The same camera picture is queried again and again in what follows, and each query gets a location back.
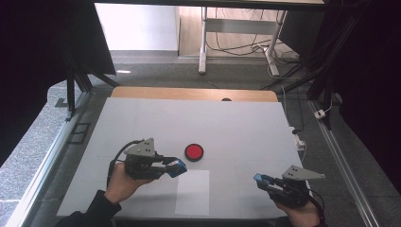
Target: red button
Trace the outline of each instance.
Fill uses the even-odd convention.
[[[203,148],[199,144],[190,144],[185,149],[185,157],[191,162],[197,162],[203,156]]]

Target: hand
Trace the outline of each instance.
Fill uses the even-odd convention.
[[[318,209],[310,201],[304,207],[300,208],[289,208],[282,203],[274,203],[277,208],[286,212],[289,221],[294,227],[312,227],[320,223]]]
[[[104,196],[113,204],[128,199],[143,184],[150,183],[153,180],[134,180],[125,173],[125,164],[118,163],[114,166],[109,186]]]

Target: table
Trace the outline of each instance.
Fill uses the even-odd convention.
[[[227,97],[232,101],[221,101]],[[302,166],[273,92],[141,87],[117,87],[106,101],[58,215],[85,211],[105,188],[115,154],[130,140],[150,137],[160,154],[185,161],[188,172],[142,186],[121,203],[117,218],[284,215],[253,180],[255,173],[281,177],[290,165]],[[183,155],[192,143],[205,150],[196,163]]]

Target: white surface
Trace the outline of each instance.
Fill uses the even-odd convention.
[[[179,177],[175,213],[209,216],[209,170],[188,170]]]
[[[178,7],[96,3],[110,50],[178,50]]]
[[[209,215],[176,214],[179,179],[164,175],[122,202],[121,218],[277,218],[278,210],[253,180],[280,177],[302,166],[281,103],[108,98],[59,210],[86,211],[105,189],[115,154],[129,141],[153,137],[164,156],[181,158],[189,170],[209,171]],[[197,143],[203,158],[191,163],[184,149]]]

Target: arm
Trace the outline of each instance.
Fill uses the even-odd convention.
[[[128,199],[141,185],[152,180],[133,180],[125,173],[124,163],[115,165],[106,192],[98,190],[86,213],[74,212],[56,227],[102,227],[121,210],[119,203]]]

